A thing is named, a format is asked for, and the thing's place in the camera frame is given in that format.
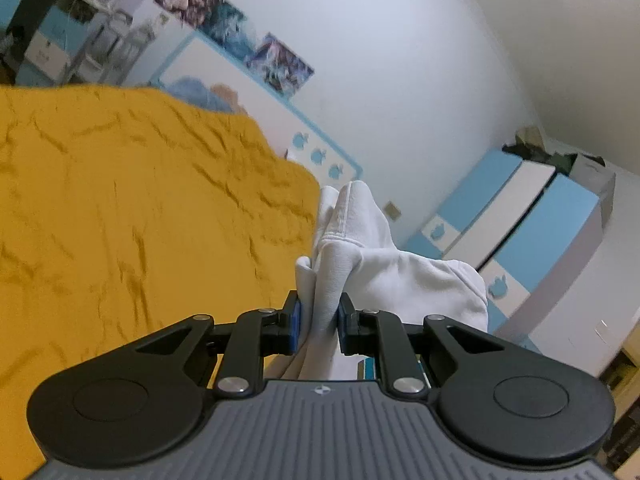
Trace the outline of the white t-shirt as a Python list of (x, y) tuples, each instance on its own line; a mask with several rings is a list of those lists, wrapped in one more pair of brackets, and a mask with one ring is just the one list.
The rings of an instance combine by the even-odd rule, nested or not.
[(419, 324), (429, 314), (442, 314), (482, 332), (488, 329), (480, 274), (462, 261), (398, 249), (386, 217), (362, 181), (340, 190), (321, 189), (311, 254), (296, 260), (295, 278), (302, 303), (300, 348), (295, 356), (274, 358), (266, 368), (269, 378), (356, 378), (363, 357), (345, 356), (337, 339), (342, 295), (358, 310), (392, 312), (405, 323)]

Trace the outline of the blue and white wardrobe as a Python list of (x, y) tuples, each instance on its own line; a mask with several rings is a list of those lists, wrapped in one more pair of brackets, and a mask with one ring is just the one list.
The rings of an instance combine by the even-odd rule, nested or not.
[(596, 194), (550, 165), (493, 150), (405, 248), (477, 270), (491, 335), (597, 373), (608, 326), (561, 300), (602, 237)]

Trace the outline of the mustard yellow bed cover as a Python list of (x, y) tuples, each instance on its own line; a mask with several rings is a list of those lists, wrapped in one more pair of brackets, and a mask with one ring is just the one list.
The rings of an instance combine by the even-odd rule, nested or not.
[(148, 88), (1, 91), (1, 474), (46, 378), (196, 312), (280, 307), (317, 180), (253, 119)]

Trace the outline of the grey cardboard box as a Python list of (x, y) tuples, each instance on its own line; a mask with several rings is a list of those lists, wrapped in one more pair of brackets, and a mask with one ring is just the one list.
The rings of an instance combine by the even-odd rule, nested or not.
[(602, 228), (605, 229), (613, 212), (616, 173), (597, 160), (578, 154), (570, 178), (599, 197)]

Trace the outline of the blue pillow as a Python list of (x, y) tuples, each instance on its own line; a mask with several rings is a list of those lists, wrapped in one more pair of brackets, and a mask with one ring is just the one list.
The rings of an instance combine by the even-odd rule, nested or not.
[(210, 112), (232, 114), (232, 107), (202, 83), (201, 79), (184, 76), (164, 87), (174, 98)]

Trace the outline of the grey chair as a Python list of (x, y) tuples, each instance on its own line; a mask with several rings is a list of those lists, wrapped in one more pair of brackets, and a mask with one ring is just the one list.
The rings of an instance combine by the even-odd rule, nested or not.
[(134, 26), (131, 15), (116, 11), (87, 37), (63, 81), (121, 86), (154, 39), (151, 25)]

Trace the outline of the anime poster strip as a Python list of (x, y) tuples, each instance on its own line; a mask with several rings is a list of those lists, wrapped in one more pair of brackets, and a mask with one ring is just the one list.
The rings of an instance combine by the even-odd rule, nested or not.
[(289, 99), (314, 69), (271, 32), (257, 27), (230, 0), (154, 0), (164, 11), (213, 41), (251, 74)]

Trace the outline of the desk shelf unit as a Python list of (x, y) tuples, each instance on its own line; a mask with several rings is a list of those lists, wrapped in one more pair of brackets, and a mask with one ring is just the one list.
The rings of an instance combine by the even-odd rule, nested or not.
[(87, 37), (115, 12), (100, 0), (1, 0), (1, 61), (17, 86), (62, 86)]

